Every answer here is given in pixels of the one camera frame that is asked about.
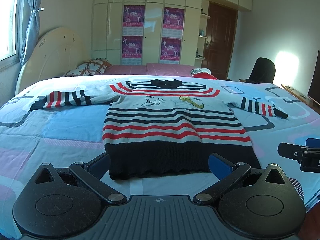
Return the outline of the cream round headboard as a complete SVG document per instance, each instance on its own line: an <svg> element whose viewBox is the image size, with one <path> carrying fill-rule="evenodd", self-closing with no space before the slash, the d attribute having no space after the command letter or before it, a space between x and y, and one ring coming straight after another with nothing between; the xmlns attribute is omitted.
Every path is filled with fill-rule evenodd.
<svg viewBox="0 0 320 240"><path fill-rule="evenodd" d="M43 35L18 76L15 95L42 80L61 77L90 59L80 36L65 27L55 28Z"/></svg>

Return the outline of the patterned pillow far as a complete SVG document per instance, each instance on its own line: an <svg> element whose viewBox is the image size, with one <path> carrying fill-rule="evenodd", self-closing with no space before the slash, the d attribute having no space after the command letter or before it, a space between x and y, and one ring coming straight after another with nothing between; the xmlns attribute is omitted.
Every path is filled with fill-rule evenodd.
<svg viewBox="0 0 320 240"><path fill-rule="evenodd" d="M77 69L88 69L103 75L111 66L112 64L110 64L107 59L98 58L83 62L77 66Z"/></svg>

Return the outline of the striped cartoon knit sweater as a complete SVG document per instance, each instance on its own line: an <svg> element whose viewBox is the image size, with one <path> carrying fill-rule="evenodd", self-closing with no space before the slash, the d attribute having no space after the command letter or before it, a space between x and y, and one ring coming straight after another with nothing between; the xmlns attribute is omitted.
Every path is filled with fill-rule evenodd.
<svg viewBox="0 0 320 240"><path fill-rule="evenodd" d="M268 101L180 80L107 82L39 96L31 110L108 103L102 141L113 180L208 172L213 153L253 168L251 139L232 112L287 118Z"/></svg>

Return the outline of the purple poster lower left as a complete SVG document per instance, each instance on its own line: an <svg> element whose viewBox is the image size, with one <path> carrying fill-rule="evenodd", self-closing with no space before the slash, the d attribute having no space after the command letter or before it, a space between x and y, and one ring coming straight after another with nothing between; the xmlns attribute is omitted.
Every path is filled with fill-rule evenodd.
<svg viewBox="0 0 320 240"><path fill-rule="evenodd" d="M142 36L123 36L121 64L142 65L142 44Z"/></svg>

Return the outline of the black television screen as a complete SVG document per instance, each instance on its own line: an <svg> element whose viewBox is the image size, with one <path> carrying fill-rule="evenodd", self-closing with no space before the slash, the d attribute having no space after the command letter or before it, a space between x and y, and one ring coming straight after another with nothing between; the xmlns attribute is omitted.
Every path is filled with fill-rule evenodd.
<svg viewBox="0 0 320 240"><path fill-rule="evenodd" d="M308 97L310 97L315 102L320 103L320 51L318 51L317 54L315 70L308 91Z"/></svg>

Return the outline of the light blue patterned bedspread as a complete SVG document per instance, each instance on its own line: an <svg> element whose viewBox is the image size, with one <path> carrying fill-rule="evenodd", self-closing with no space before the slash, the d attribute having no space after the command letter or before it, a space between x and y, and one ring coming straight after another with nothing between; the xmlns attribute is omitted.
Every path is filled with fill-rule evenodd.
<svg viewBox="0 0 320 240"><path fill-rule="evenodd" d="M67 167L76 161L89 161L104 151L102 129L107 104L31 111L36 98L52 91L82 90L89 85L149 80L149 76L138 75L58 77L33 84L1 107L2 236L20 237L12 208L40 164ZM287 113L289 117L281 119L233 108L252 140L260 164L278 163L288 177L297 180L307 209L319 202L319 174L301 171L299 163L277 152L281 142L304 145L309 138L319 138L319 115L314 110L273 84L253 85L194 77L183 77L182 81L255 100L268 100Z"/></svg>

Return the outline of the patterned pillow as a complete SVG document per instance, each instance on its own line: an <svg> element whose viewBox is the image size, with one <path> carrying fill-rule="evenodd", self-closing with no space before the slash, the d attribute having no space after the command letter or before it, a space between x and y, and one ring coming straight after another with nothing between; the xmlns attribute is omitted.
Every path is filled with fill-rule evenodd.
<svg viewBox="0 0 320 240"><path fill-rule="evenodd" d="M91 69L74 69L67 71L63 77L75 77L75 76L93 76L93 75L100 75L99 72Z"/></svg>
<svg viewBox="0 0 320 240"><path fill-rule="evenodd" d="M88 69L103 75L111 66L112 64L110 64L107 59L98 58L83 62L77 66L77 69Z"/></svg>

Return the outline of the patterned pillow near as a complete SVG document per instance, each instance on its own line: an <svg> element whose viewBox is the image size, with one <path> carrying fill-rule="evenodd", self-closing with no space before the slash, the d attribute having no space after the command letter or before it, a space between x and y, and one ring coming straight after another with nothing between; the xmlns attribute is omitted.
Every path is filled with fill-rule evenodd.
<svg viewBox="0 0 320 240"><path fill-rule="evenodd" d="M67 71L63 77L75 77L75 76L93 76L93 75L100 75L99 72L91 69L74 69Z"/></svg>

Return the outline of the dark wooden door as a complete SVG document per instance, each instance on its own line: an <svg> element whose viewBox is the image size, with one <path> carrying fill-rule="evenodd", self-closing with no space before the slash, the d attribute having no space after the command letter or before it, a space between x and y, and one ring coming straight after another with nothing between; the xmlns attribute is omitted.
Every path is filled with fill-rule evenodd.
<svg viewBox="0 0 320 240"><path fill-rule="evenodd" d="M209 3L208 15L202 67L209 69L218 79L225 80L232 58L238 11Z"/></svg>

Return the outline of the purple poster upper right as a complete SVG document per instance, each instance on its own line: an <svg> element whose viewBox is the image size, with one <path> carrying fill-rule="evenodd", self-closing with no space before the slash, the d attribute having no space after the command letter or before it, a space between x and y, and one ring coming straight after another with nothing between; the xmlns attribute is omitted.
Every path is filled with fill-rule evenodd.
<svg viewBox="0 0 320 240"><path fill-rule="evenodd" d="M162 37L182 39L184 9L164 8Z"/></svg>

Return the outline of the checked white garment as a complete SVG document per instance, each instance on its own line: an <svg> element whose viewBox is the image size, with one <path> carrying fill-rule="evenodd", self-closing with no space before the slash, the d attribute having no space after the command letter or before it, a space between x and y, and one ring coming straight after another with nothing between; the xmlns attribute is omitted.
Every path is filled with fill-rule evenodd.
<svg viewBox="0 0 320 240"><path fill-rule="evenodd" d="M211 71L207 68L193 68L191 71L190 71L190 74L191 75L196 75L196 74L202 74L202 73L206 73L206 74L211 74Z"/></svg>

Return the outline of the blue window curtain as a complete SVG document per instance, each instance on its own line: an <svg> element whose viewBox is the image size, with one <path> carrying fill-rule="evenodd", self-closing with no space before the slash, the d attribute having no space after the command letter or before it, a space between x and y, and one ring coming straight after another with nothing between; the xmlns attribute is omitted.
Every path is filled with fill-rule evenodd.
<svg viewBox="0 0 320 240"><path fill-rule="evenodd" d="M40 32L41 0L18 0L18 52L20 65L30 59Z"/></svg>

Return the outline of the cream built-in wardrobe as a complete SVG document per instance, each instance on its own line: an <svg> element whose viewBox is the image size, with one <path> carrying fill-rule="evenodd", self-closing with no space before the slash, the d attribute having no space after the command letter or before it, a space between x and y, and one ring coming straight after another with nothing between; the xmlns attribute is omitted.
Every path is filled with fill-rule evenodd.
<svg viewBox="0 0 320 240"><path fill-rule="evenodd" d="M164 8L184 9L180 63L200 67L204 60L209 3L250 11L253 0L93 0L91 54L121 64L124 5L144 5L142 64L160 63Z"/></svg>

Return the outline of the purple poster lower right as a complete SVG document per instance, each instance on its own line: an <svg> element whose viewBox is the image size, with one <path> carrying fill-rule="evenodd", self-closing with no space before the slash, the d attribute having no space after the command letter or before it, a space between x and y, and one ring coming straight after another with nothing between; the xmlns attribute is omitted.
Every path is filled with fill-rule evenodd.
<svg viewBox="0 0 320 240"><path fill-rule="evenodd" d="M160 63L179 64L181 53L181 39L162 38Z"/></svg>

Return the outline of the pink quilted blanket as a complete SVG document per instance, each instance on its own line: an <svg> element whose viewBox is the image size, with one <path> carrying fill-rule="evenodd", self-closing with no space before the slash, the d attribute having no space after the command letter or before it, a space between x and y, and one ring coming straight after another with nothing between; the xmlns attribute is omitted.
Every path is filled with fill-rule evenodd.
<svg viewBox="0 0 320 240"><path fill-rule="evenodd" d="M112 65L107 67L104 75L152 75L191 77L194 66L183 64L147 63L146 65Z"/></svg>

